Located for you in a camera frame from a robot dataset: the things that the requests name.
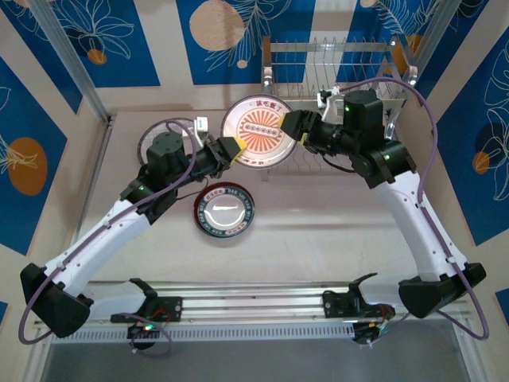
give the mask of dish rack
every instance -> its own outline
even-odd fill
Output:
[[[406,62],[406,72],[400,74],[394,60],[394,49],[401,47]],[[262,93],[275,96],[287,103],[292,110],[319,111],[317,93],[335,85],[343,88],[349,84],[377,76],[393,76],[414,86],[418,68],[412,49],[404,35],[395,35],[389,41],[347,42],[346,39],[313,42],[270,42],[265,37],[262,45]],[[406,101],[406,89],[393,83],[372,83],[359,89],[375,89],[383,102],[386,136],[394,137],[396,119]],[[336,102],[338,115],[342,115],[343,100]],[[351,168],[343,155],[330,158],[330,162]],[[262,179],[274,175],[337,174],[321,157],[309,153],[298,145],[292,155],[281,165],[264,170]]]

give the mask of red wire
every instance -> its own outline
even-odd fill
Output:
[[[165,312],[165,310],[164,310],[164,309],[162,309],[161,307],[159,307],[159,309],[157,309],[157,310],[155,311],[155,313],[154,313],[154,314],[152,314],[152,315],[149,317],[149,320],[151,320],[152,318],[156,317],[158,314],[160,314],[160,313],[164,313],[164,312]]]

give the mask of red rimmed plate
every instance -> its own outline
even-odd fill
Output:
[[[246,231],[254,217],[253,197],[235,183],[221,182],[210,185],[194,202],[194,221],[210,236],[237,236]]]

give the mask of black mounting bracket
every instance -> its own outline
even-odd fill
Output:
[[[182,315],[182,302],[184,299],[178,296],[161,297],[157,292],[147,283],[141,279],[131,279],[133,284],[136,284],[143,290],[146,296],[142,306],[135,314],[146,318],[152,322],[180,322]],[[121,314],[113,314],[110,318],[113,323],[131,323],[138,322],[135,318],[127,318]]]
[[[382,307],[361,302],[352,292],[336,293],[326,290],[322,294],[325,318],[380,318]]]

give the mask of white plate with red pattern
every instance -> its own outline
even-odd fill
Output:
[[[267,169],[287,159],[297,142],[278,124],[290,111],[287,104],[269,95],[253,95],[233,105],[224,116],[221,135],[246,141],[247,148],[237,162],[254,169]]]

